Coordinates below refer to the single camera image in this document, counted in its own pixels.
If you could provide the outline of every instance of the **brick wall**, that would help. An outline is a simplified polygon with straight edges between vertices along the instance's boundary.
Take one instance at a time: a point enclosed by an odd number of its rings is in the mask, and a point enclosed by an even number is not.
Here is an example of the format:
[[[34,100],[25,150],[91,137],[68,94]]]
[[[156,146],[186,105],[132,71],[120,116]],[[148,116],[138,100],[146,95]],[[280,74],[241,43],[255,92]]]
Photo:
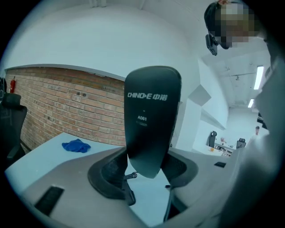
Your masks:
[[[124,82],[61,68],[17,68],[15,93],[28,108],[21,139],[34,149],[62,132],[125,146]]]

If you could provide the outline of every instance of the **white ceiling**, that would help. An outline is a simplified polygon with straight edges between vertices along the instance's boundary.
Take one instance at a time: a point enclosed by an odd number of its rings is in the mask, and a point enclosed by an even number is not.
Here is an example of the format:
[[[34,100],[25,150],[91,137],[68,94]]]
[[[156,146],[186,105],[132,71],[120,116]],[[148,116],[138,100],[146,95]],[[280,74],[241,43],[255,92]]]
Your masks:
[[[203,60],[218,76],[231,108],[248,106],[250,99],[255,98],[260,92],[260,90],[253,89],[257,67],[263,65],[265,73],[270,66],[270,55],[266,44],[257,38],[249,43],[239,44],[236,48],[219,49],[217,56],[208,54],[203,57]]]

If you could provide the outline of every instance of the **white wall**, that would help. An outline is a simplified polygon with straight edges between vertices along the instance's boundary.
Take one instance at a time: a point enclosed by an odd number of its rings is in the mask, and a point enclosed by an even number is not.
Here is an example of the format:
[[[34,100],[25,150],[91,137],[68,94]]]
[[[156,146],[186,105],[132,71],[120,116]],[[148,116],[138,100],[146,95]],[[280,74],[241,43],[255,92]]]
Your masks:
[[[212,124],[209,124],[203,120],[200,120],[193,144],[193,149],[201,148],[201,145],[208,144],[208,137],[212,131],[217,132],[217,139],[224,136],[224,130],[221,130],[220,128],[213,126]]]
[[[154,14],[123,5],[85,4],[48,15],[27,29],[4,67],[77,66],[124,80],[135,69],[167,65],[183,78],[191,72],[189,50],[183,33]],[[187,96],[183,88],[182,98]]]
[[[199,149],[201,145],[206,145],[213,130],[217,132],[217,137],[222,137],[227,127],[229,113],[227,100],[217,76],[202,60],[199,60],[198,63],[201,85],[211,98],[202,106],[193,149]]]
[[[211,96],[202,108],[217,121],[219,127],[225,128],[228,121],[228,104],[219,79],[202,60],[198,63],[201,85]]]
[[[181,127],[181,132],[175,148],[191,151],[198,130],[201,116],[201,106],[195,104],[190,99],[187,100],[185,115]]]
[[[259,126],[259,135],[269,134],[269,131],[262,128],[262,124],[257,122],[258,113],[250,109],[230,109],[227,129],[224,131],[224,138],[227,144],[235,145],[240,138],[244,138],[248,143],[255,134],[255,127]]]

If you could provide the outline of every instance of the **chair armrest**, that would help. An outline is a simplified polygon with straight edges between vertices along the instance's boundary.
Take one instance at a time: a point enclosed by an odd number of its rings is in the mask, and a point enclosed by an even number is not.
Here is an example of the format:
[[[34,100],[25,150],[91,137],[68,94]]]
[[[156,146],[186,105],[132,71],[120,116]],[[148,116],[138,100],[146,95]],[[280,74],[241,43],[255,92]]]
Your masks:
[[[7,155],[7,160],[13,160],[16,157],[17,152],[20,150],[20,147],[20,144],[15,145]]]

